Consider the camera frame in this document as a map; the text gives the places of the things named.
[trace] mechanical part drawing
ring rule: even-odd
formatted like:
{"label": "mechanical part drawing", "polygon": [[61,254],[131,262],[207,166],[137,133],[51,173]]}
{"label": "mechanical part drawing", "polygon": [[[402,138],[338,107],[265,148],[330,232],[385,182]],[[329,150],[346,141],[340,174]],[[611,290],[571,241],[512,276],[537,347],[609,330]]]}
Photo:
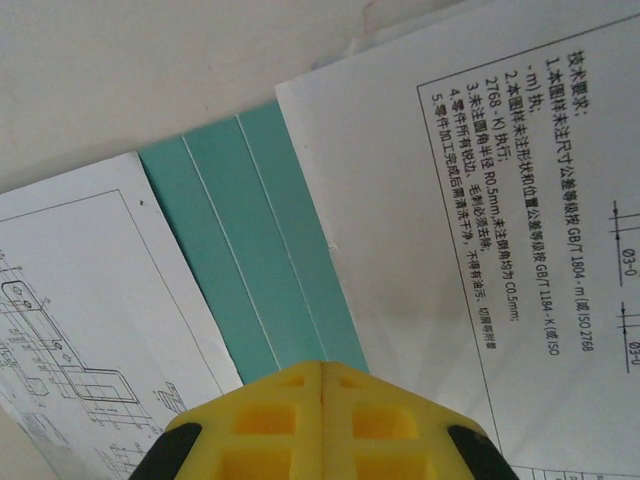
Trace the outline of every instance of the mechanical part drawing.
{"label": "mechanical part drawing", "polygon": [[13,370],[39,406],[38,397],[49,395],[52,385],[63,398],[79,400],[98,425],[160,432],[120,371],[90,367],[82,360],[22,269],[10,267],[4,257],[0,266],[0,328],[8,333],[0,342],[0,368]]}
{"label": "mechanical part drawing", "polygon": [[145,453],[139,443],[134,443],[132,447],[111,444],[109,450],[109,453],[100,450],[96,450],[96,453],[107,469],[119,480],[127,480],[131,476]]}
{"label": "mechanical part drawing", "polygon": [[167,391],[158,391],[158,400],[160,400],[165,407],[175,413],[182,413],[187,411],[187,407],[182,401],[182,397],[176,390],[176,387],[171,382],[165,382],[167,384]]}

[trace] square hole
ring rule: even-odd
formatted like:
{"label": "square hole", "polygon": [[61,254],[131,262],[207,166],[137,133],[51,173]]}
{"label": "square hole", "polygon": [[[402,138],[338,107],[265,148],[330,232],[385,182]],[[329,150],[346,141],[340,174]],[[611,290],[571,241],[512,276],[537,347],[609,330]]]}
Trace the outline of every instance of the square hole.
{"label": "square hole", "polygon": [[222,480],[289,480],[291,450],[233,449],[222,455]]}
{"label": "square hole", "polygon": [[397,407],[358,405],[352,419],[355,438],[418,438],[413,417]]}
{"label": "square hole", "polygon": [[296,431],[296,412],[291,405],[252,405],[236,417],[233,433],[241,435],[290,435]]}
{"label": "square hole", "polygon": [[425,461],[418,456],[356,456],[358,480],[424,480]]}

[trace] black rubber edge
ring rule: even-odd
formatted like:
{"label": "black rubber edge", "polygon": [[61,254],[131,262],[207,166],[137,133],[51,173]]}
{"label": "black rubber edge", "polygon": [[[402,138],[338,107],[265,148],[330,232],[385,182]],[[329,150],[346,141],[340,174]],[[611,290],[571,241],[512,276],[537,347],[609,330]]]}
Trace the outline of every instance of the black rubber edge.
{"label": "black rubber edge", "polygon": [[449,436],[464,458],[476,480],[518,480],[495,445],[484,435],[470,428],[453,425]]}
{"label": "black rubber edge", "polygon": [[201,425],[185,423],[160,435],[129,480],[174,480],[201,431]]}

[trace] white line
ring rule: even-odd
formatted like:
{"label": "white line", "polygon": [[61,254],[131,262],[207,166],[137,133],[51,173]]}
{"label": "white line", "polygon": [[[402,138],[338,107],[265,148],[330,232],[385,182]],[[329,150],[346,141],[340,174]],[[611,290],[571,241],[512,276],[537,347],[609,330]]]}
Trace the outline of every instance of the white line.
{"label": "white line", "polygon": [[229,237],[227,236],[227,231],[225,230],[224,225],[222,225],[222,220],[220,220],[220,215],[218,214],[218,209],[214,205],[213,199],[211,198],[211,194],[209,193],[209,189],[207,188],[206,184],[204,183],[204,179],[202,178],[202,174],[200,173],[200,169],[198,168],[198,164],[196,163],[195,158],[193,158],[193,154],[191,153],[191,149],[189,148],[189,145],[187,144],[187,140],[184,138],[184,135],[181,135],[181,138],[182,138],[182,143],[184,143],[184,146],[187,149],[187,153],[189,154],[189,158],[191,159],[191,163],[193,165],[193,168],[196,170],[196,173],[198,174],[198,178],[200,179],[200,183],[202,184],[202,188],[204,188],[204,192],[207,194],[207,198],[209,199],[209,205],[211,205],[211,209],[213,210],[213,213],[216,216],[216,219],[218,220],[218,225],[220,225],[220,229],[222,230],[222,235],[224,236],[224,240],[225,240],[225,242],[227,242],[227,246],[229,247],[229,251],[231,252],[231,256],[233,257],[233,261],[236,264],[236,268],[238,269],[238,273],[240,274],[240,278],[242,279],[242,284],[244,285],[244,289],[247,292],[247,296],[249,297],[249,301],[251,302],[251,306],[253,307],[253,311],[256,314],[256,318],[258,319],[258,322],[260,323],[260,327],[262,328],[262,333],[264,333],[264,338],[266,339],[267,344],[269,345],[269,349],[271,350],[271,354],[273,355],[273,359],[276,362],[278,370],[282,370],[282,367],[280,366],[280,362],[278,361],[278,357],[276,356],[276,352],[273,350],[273,346],[271,345],[271,342],[269,341],[269,336],[267,335],[267,332],[264,329],[264,324],[262,323],[262,319],[260,318],[260,314],[258,313],[258,309],[256,308],[256,304],[253,301],[253,297],[251,297],[251,292],[249,291],[249,287],[247,286],[247,281],[245,280],[244,274],[242,273],[242,269],[240,268],[240,264],[238,263],[238,258],[236,257],[236,252],[234,252],[233,247],[231,246],[231,242],[229,241]]}
{"label": "white line", "polygon": [[253,155],[253,150],[251,145],[249,144],[249,139],[247,138],[247,134],[244,131],[244,127],[242,126],[242,122],[240,121],[240,117],[238,115],[236,117],[236,122],[238,122],[238,126],[240,127],[240,131],[242,132],[242,137],[244,138],[244,143],[247,145],[247,149],[249,150],[249,155],[251,156],[251,161],[253,162],[253,168],[256,169],[256,173],[258,174],[258,179],[260,180],[260,185],[262,186],[262,191],[264,192],[264,196],[267,199],[267,203],[269,204],[269,209],[271,210],[271,216],[273,220],[276,222],[276,228],[278,229],[278,233],[280,234],[280,239],[284,245],[284,249],[287,252],[287,257],[289,257],[289,263],[291,264],[291,268],[293,269],[293,275],[296,277],[296,283],[298,284],[298,289],[302,294],[302,299],[304,300],[304,304],[307,307],[307,312],[309,312],[309,318],[311,318],[311,323],[313,324],[313,329],[316,331],[316,335],[318,336],[318,340],[320,341],[320,348],[322,349],[322,354],[324,355],[325,360],[329,360],[327,356],[327,351],[324,348],[324,343],[322,342],[322,337],[320,336],[320,332],[318,331],[318,325],[316,325],[316,321],[313,318],[313,312],[311,311],[311,307],[309,306],[309,301],[307,300],[307,296],[304,293],[302,288],[302,283],[300,282],[300,276],[298,275],[298,270],[296,269],[296,265],[293,262],[293,258],[291,258],[291,252],[289,251],[289,245],[287,245],[287,241],[282,234],[282,228],[280,228],[280,222],[278,221],[278,216],[276,215],[276,211],[273,209],[273,204],[271,203],[271,198],[269,197],[269,192],[264,185],[264,181],[262,180],[262,175],[260,174],[260,169],[258,168],[258,164],[256,162],[256,157]]}

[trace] teal panel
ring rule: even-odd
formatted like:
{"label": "teal panel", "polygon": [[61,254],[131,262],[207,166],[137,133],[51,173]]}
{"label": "teal panel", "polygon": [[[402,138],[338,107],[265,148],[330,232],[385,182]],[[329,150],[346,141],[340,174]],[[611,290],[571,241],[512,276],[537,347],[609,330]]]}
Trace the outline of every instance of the teal panel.
{"label": "teal panel", "polygon": [[141,150],[145,171],[244,382],[278,369],[182,138]]}
{"label": "teal panel", "polygon": [[280,107],[272,102],[238,118],[328,358],[367,371]]}
{"label": "teal panel", "polygon": [[185,139],[281,368],[325,359],[238,122],[218,122]]}

